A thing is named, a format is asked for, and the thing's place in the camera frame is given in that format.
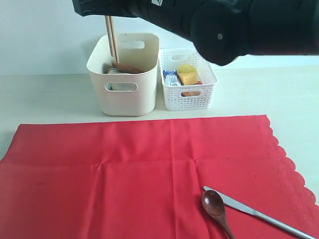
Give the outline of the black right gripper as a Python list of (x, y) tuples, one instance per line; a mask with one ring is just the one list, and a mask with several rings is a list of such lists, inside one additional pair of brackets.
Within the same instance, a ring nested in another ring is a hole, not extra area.
[(74, 11), (80, 16), (103, 15), (118, 17), (149, 17), (149, 7), (160, 7), (162, 0), (73, 0)]

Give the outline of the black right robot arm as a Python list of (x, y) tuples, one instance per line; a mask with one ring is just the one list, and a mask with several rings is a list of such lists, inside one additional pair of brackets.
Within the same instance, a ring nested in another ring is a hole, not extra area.
[(75, 0), (80, 16), (138, 17), (225, 66), (245, 55), (318, 55), (317, 0)]

